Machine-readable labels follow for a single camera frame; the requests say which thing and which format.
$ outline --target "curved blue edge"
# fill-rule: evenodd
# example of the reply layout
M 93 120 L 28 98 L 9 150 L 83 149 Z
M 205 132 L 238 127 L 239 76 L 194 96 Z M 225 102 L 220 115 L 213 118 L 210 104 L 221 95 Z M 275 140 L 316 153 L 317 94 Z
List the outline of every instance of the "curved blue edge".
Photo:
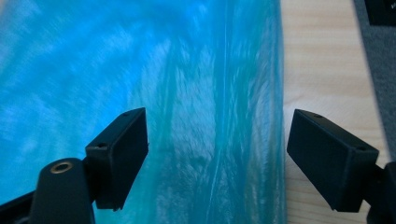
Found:
M 0 203 L 145 107 L 149 154 L 97 223 L 285 223 L 277 0 L 7 1 Z

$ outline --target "metal grommet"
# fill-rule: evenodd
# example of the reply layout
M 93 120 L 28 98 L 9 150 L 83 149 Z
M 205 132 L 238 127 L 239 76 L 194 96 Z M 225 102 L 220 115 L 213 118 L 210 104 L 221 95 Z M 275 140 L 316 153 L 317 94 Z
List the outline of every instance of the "metal grommet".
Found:
M 61 161 L 50 168 L 50 172 L 58 175 L 73 168 L 73 163 L 70 161 Z

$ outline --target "gray carpet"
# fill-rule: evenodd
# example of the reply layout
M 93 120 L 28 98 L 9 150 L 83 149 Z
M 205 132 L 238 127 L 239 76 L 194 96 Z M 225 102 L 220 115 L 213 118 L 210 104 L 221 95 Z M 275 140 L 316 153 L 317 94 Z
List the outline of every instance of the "gray carpet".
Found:
M 354 2 L 390 156 L 396 161 L 396 27 L 371 26 L 364 0 Z

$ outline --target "wooden surface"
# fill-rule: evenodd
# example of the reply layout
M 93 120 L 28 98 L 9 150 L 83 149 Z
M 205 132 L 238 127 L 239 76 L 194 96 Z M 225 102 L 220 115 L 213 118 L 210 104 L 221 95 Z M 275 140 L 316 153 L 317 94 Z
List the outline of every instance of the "wooden surface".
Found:
M 318 113 L 388 152 L 365 61 L 352 0 L 281 0 L 285 43 L 285 141 L 295 108 Z M 337 213 L 287 155 L 289 223 L 365 223 L 358 214 Z

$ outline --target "rectangular black block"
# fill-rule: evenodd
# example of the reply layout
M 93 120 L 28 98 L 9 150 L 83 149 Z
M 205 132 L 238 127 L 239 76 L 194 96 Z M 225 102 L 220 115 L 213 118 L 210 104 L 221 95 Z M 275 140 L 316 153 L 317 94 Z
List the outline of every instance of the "rectangular black block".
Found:
M 294 111 L 288 153 L 330 207 L 359 212 L 378 150 L 320 115 Z
M 85 147 L 86 167 L 99 186 L 96 206 L 122 209 L 140 167 L 149 152 L 146 109 L 119 115 Z

